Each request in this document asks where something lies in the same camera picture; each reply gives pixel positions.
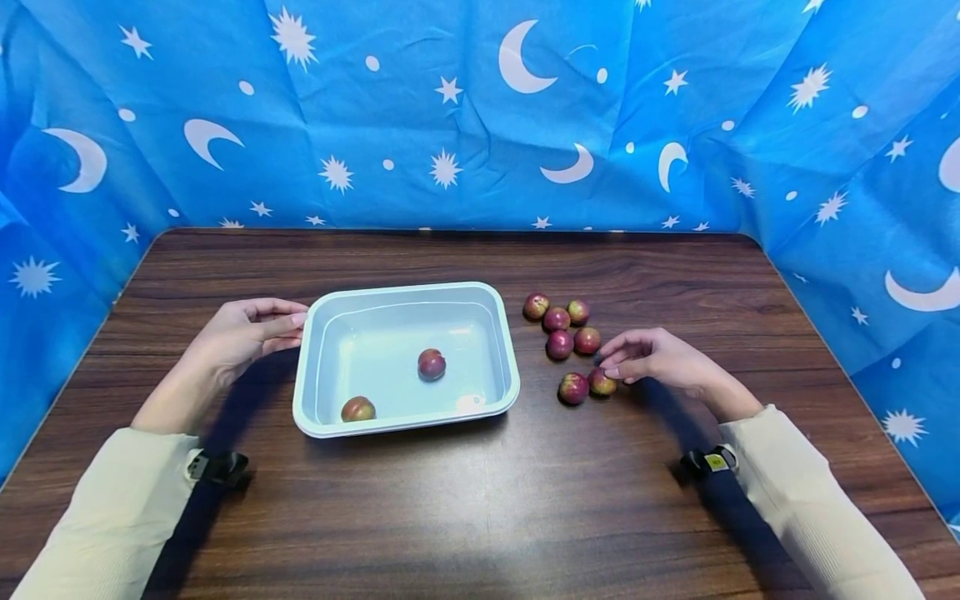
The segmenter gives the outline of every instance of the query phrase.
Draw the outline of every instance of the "wooden table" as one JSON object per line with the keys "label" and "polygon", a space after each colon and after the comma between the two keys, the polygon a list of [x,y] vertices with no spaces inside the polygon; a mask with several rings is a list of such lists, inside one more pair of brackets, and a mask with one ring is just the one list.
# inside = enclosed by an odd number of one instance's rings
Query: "wooden table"
{"label": "wooden table", "polygon": [[547,360],[520,316],[535,290],[591,301],[607,336],[663,325],[711,354],[827,455],[929,598],[960,597],[960,549],[743,238],[204,230],[156,242],[0,494],[0,595],[222,302],[465,279],[508,307],[523,383],[506,416],[310,440],[291,417],[297,355],[256,365],[207,444],[248,454],[256,476],[223,501],[198,488],[146,597],[812,597],[730,476],[698,490],[672,472],[715,433],[696,405],[653,386],[556,400],[588,365]]}

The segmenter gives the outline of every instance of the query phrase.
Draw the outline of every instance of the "wrist strap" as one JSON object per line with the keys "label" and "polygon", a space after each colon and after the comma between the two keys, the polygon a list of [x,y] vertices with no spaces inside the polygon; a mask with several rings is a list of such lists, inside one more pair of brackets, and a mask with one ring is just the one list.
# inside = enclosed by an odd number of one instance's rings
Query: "wrist strap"
{"label": "wrist strap", "polygon": [[191,479],[206,481],[225,488],[236,488],[249,479],[247,465],[250,460],[239,452],[221,452],[214,457],[201,450],[186,468]]}

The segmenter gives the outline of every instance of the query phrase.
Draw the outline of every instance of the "yellow label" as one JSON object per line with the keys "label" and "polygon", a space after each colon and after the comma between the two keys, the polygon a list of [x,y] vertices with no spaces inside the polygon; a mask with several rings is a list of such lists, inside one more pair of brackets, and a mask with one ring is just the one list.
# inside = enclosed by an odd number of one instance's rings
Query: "yellow label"
{"label": "yellow label", "polygon": [[708,454],[704,457],[707,459],[707,464],[710,465],[710,470],[716,472],[718,470],[727,470],[727,461],[723,460],[723,457],[719,454]]}

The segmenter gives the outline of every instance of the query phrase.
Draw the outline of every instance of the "plum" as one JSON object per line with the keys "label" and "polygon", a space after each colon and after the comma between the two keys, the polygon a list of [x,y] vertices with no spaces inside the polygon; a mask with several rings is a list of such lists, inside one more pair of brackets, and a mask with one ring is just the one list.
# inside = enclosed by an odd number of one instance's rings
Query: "plum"
{"label": "plum", "polygon": [[579,327],[589,320],[590,305],[583,300],[571,300],[566,306],[566,312],[570,315],[570,322]]}
{"label": "plum", "polygon": [[428,348],[420,353],[420,360],[417,361],[417,370],[420,377],[426,381],[436,381],[444,376],[446,372],[446,359],[440,354],[440,351],[434,348]]}
{"label": "plum", "polygon": [[523,303],[523,315],[530,321],[539,321],[550,308],[550,298],[539,292],[527,297]]}
{"label": "plum", "polygon": [[427,356],[429,356],[429,355],[431,355],[431,354],[440,354],[440,351],[437,350],[436,348],[427,348],[426,350],[424,350],[423,352],[420,353],[420,356],[417,357],[417,362],[418,362],[418,363],[419,363],[419,362],[422,362],[422,360],[423,360],[424,358],[426,358]]}
{"label": "plum", "polygon": [[577,406],[584,403],[589,391],[590,386],[587,383],[586,377],[578,372],[569,372],[564,375],[564,378],[560,382],[558,396],[560,396],[560,400],[566,404]]}
{"label": "plum", "polygon": [[587,376],[590,391],[598,396],[610,396],[616,392],[616,379],[607,377],[603,369],[597,367]]}
{"label": "plum", "polygon": [[591,356],[600,349],[600,332],[593,327],[584,327],[573,336],[573,349],[578,354]]}
{"label": "plum", "polygon": [[543,328],[547,331],[570,329],[570,315],[560,306],[554,306],[543,315]]}
{"label": "plum", "polygon": [[344,408],[340,411],[340,418],[344,422],[376,419],[376,407],[366,396],[354,396],[344,404]]}
{"label": "plum", "polygon": [[557,329],[546,339],[546,353],[554,360],[564,360],[573,351],[573,336],[567,331]]}

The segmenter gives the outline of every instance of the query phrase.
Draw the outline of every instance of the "crescent moon print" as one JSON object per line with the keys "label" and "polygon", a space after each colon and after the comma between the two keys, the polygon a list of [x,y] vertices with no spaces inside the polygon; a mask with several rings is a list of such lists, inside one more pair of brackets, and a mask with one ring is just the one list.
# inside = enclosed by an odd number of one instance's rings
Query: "crescent moon print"
{"label": "crescent moon print", "polygon": [[523,21],[503,38],[500,43],[500,76],[514,90],[521,94],[536,94],[544,91],[557,81],[556,77],[537,77],[523,66],[521,47],[523,39],[530,28],[537,24],[537,19]]}
{"label": "crescent moon print", "polygon": [[92,192],[100,185],[107,172],[107,155],[97,142],[82,133],[57,128],[43,130],[66,142],[80,157],[80,173],[77,178],[60,187],[71,194]]}
{"label": "crescent moon print", "polygon": [[657,165],[657,172],[660,175],[660,187],[667,193],[670,193],[670,165],[673,164],[674,160],[682,160],[684,164],[688,164],[686,150],[678,142],[670,142],[663,146],[663,150],[660,151],[660,163]]}
{"label": "crescent moon print", "polygon": [[953,273],[947,277],[947,281],[940,286],[939,290],[927,294],[911,292],[900,287],[889,271],[887,271],[883,283],[887,287],[887,294],[890,295],[890,298],[910,310],[933,313],[960,306],[960,269],[954,268]]}
{"label": "crescent moon print", "polygon": [[940,159],[939,175],[946,189],[960,193],[960,137],[953,140]]}
{"label": "crescent moon print", "polygon": [[574,144],[574,146],[577,148],[578,157],[572,167],[561,171],[551,171],[541,167],[540,172],[543,173],[543,176],[554,183],[564,184],[579,181],[589,175],[593,171],[593,156],[590,155],[589,150],[580,144]]}
{"label": "crescent moon print", "polygon": [[223,171],[224,168],[220,166],[220,163],[210,154],[210,140],[227,139],[241,148],[244,147],[243,142],[229,129],[205,119],[190,119],[184,123],[183,136],[186,137],[187,143],[190,144],[190,148],[197,153],[197,156],[221,171]]}

